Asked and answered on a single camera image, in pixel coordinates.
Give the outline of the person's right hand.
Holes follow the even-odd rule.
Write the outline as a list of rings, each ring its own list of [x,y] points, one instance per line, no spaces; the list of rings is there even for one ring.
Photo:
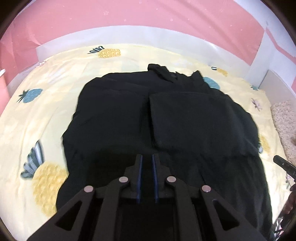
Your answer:
[[[283,208],[284,214],[289,214],[295,207],[295,200],[296,200],[296,184],[292,185],[290,188],[290,195],[288,200]]]

